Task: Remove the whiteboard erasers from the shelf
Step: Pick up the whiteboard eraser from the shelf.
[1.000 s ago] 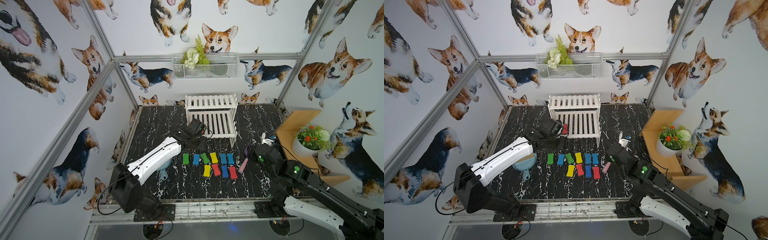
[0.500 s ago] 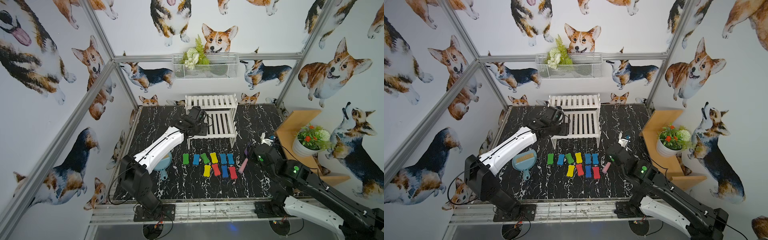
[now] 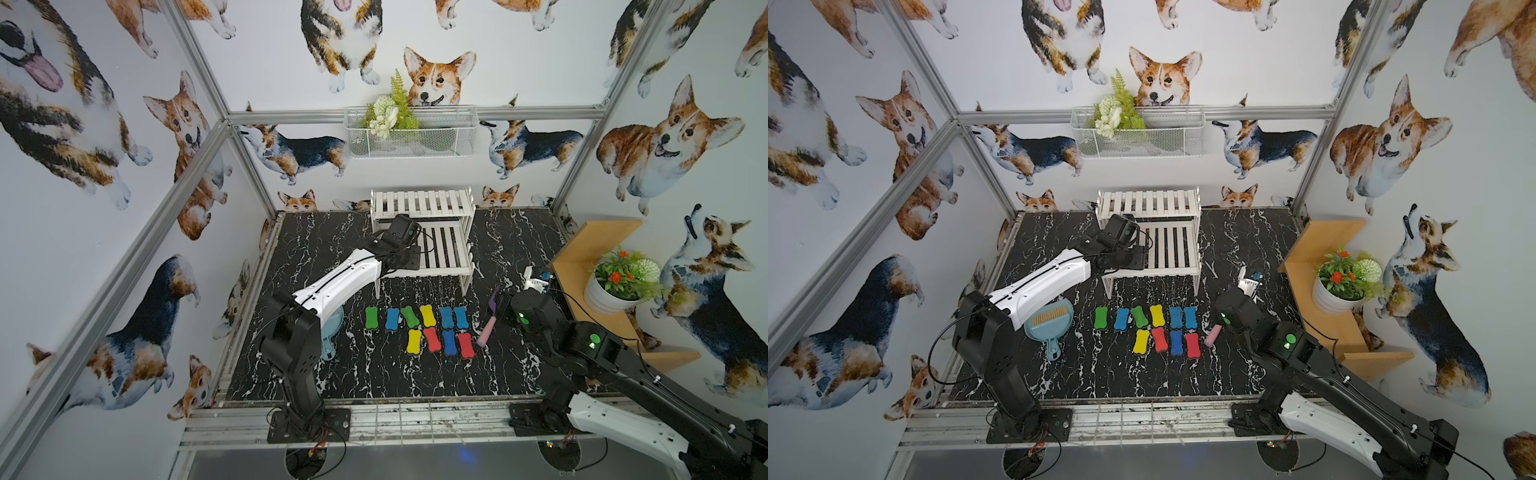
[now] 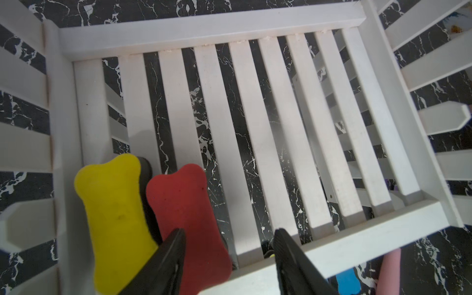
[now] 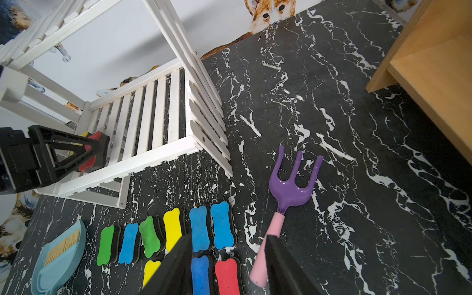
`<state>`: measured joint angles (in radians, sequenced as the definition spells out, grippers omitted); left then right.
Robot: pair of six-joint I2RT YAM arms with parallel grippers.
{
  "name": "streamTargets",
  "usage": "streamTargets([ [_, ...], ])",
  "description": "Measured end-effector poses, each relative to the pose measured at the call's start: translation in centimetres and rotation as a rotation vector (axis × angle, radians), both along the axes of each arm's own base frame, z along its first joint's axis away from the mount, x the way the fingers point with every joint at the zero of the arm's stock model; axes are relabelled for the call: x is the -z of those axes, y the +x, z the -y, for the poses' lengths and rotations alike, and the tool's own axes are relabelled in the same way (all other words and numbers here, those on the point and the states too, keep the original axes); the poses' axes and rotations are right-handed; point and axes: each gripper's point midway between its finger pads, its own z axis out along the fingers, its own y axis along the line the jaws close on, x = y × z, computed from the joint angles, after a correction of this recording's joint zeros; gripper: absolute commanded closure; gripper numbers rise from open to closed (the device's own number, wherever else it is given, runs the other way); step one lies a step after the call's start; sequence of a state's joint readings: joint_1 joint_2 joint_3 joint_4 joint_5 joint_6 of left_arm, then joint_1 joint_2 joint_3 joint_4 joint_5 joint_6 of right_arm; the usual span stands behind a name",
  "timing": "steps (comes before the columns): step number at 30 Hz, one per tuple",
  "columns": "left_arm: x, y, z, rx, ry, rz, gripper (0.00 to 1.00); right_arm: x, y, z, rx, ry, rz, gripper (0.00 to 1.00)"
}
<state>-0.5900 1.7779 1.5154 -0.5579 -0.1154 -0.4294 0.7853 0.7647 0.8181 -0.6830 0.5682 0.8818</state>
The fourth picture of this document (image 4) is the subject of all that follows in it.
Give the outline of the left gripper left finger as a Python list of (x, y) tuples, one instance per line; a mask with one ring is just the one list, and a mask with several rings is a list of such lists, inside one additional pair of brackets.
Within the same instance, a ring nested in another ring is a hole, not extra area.
[(183, 277), (185, 254), (185, 232), (174, 229), (120, 294), (177, 295)]

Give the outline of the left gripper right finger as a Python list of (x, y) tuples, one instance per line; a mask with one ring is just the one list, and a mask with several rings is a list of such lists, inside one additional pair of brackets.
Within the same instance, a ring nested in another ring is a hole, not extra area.
[(282, 295), (337, 293), (285, 229), (279, 228), (275, 231), (273, 247)]

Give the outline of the blue eraser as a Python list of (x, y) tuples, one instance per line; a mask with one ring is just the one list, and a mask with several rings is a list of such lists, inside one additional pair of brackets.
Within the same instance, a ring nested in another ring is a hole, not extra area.
[(338, 293), (340, 295), (358, 295), (361, 292), (361, 284), (354, 269), (349, 269), (336, 275)]

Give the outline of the yellow eraser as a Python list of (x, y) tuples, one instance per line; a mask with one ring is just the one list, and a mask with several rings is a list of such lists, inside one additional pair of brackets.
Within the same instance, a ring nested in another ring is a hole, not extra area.
[(86, 210), (98, 295), (119, 294), (158, 249), (146, 222), (140, 192), (140, 158), (122, 154), (80, 169), (76, 194)]

